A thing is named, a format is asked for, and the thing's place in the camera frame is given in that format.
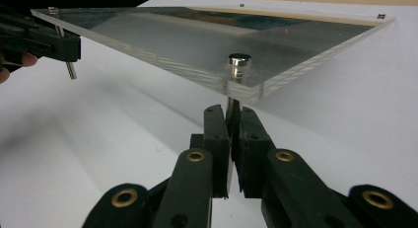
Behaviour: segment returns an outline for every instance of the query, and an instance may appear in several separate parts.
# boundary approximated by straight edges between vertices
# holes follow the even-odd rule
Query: finger
[[[18,66],[23,66],[23,67],[30,67],[37,63],[37,57],[28,52],[22,53],[21,64],[7,60],[3,54],[0,55],[0,59],[3,64],[12,64],[12,65],[18,65]]]
[[[37,63],[36,56],[27,52],[22,53],[22,66],[23,67],[34,66],[36,63]]]
[[[2,67],[0,72],[0,84],[4,83],[10,76],[9,70],[7,68]]]

